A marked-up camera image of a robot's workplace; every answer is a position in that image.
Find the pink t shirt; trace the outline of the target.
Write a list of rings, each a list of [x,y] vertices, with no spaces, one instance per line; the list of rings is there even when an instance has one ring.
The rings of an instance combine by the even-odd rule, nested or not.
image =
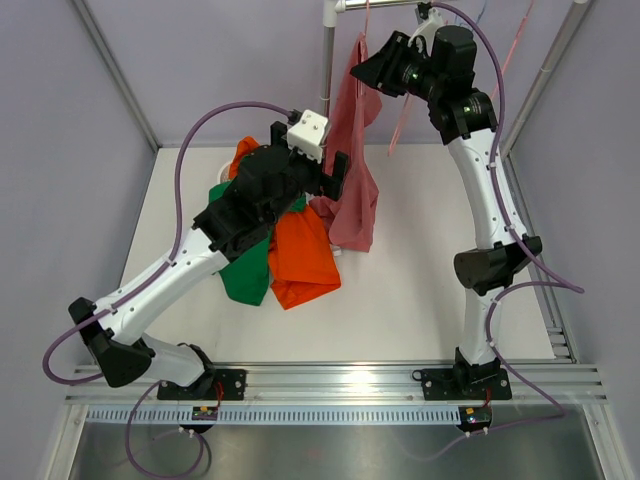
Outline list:
[[[377,91],[351,75],[351,69],[368,58],[366,35],[352,49],[333,112],[327,140],[327,166],[335,153],[349,156],[343,193],[337,201],[316,197],[311,208],[322,219],[330,242],[343,249],[368,252],[373,244],[378,186],[365,160],[365,129],[378,117],[382,101]]]

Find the light blue hanger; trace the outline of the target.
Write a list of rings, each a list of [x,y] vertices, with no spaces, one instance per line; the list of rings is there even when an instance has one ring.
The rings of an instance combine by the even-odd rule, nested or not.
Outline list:
[[[475,24],[479,25],[487,12],[488,5],[489,5],[488,0],[468,1],[466,4],[464,4],[461,7],[461,9],[470,19],[473,20]],[[457,26],[461,26],[469,30],[472,29],[470,24],[464,18],[456,15],[454,20]]]

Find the orange t shirt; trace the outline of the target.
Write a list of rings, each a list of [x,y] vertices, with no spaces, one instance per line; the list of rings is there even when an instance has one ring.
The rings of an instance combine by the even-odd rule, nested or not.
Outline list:
[[[259,306],[271,291],[285,310],[342,285],[323,222],[304,196],[266,240],[225,267],[220,276],[230,300]]]

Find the green t shirt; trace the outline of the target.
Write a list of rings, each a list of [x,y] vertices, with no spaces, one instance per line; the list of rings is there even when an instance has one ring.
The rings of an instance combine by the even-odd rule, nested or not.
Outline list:
[[[297,294],[290,290],[296,282],[308,280],[302,241],[294,237],[293,221],[306,208],[304,196],[285,215],[284,226],[276,226],[238,260],[225,267],[220,276],[227,296],[238,303],[260,306],[272,284],[273,293],[284,310],[291,309]]]

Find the pink hanger of beige shirt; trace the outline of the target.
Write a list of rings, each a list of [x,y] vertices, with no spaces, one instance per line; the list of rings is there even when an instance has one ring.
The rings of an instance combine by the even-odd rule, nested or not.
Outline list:
[[[530,0],[528,2],[527,10],[526,10],[525,14],[523,15],[523,17],[522,17],[522,19],[521,19],[521,21],[519,23],[518,29],[517,29],[517,31],[516,31],[516,33],[514,35],[513,41],[511,43],[509,51],[508,51],[508,53],[506,55],[506,58],[504,59],[504,62],[501,64],[501,75],[502,76],[505,76],[505,74],[506,74],[506,72],[507,72],[507,70],[508,70],[508,68],[510,66],[510,63],[512,62],[512,59],[514,57],[514,54],[515,54],[516,49],[518,47],[518,44],[519,44],[519,42],[521,40],[523,32],[526,29],[527,23],[529,21],[529,17],[530,17],[530,15],[532,13],[532,10],[533,10],[535,4],[536,4],[535,0]]]

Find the pink hanger of green shirt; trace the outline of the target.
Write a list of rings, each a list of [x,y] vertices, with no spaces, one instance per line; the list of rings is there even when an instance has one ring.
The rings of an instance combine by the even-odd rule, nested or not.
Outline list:
[[[400,112],[400,116],[398,118],[398,122],[396,124],[396,127],[394,129],[393,135],[391,137],[389,146],[388,146],[388,150],[387,150],[387,155],[389,157],[391,157],[396,149],[396,146],[400,140],[401,134],[403,129],[405,128],[410,114],[411,114],[411,109],[412,109],[412,105],[413,105],[413,100],[414,98],[410,95],[407,94],[403,103],[403,107],[402,110]]]

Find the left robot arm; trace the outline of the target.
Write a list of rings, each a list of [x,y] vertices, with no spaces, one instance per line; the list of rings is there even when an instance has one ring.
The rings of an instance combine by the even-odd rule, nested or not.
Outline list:
[[[177,244],[163,257],[99,300],[80,297],[70,305],[69,313],[110,387],[148,378],[194,399],[212,392],[215,366],[200,347],[172,345],[146,330],[201,280],[265,240],[303,195],[340,197],[348,157],[337,153],[332,173],[325,173],[328,130],[328,119],[311,110],[291,126],[273,123],[270,144],[240,162],[222,196],[196,215],[189,228],[178,230]]]

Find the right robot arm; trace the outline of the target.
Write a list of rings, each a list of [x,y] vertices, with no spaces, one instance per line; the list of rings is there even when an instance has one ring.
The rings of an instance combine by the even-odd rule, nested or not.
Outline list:
[[[497,130],[493,104],[473,85],[476,54],[473,35],[463,27],[436,27],[428,37],[395,31],[377,53],[351,70],[380,93],[410,94],[427,103],[471,207],[476,246],[454,257],[454,271],[465,289],[463,340],[452,367],[421,371],[428,400],[511,398],[507,372],[492,350],[486,325],[499,324],[498,294],[512,285],[531,255],[542,251],[541,239],[529,235],[518,216],[506,221],[499,210],[514,204],[510,195],[495,195],[506,178],[501,159],[491,150]]]

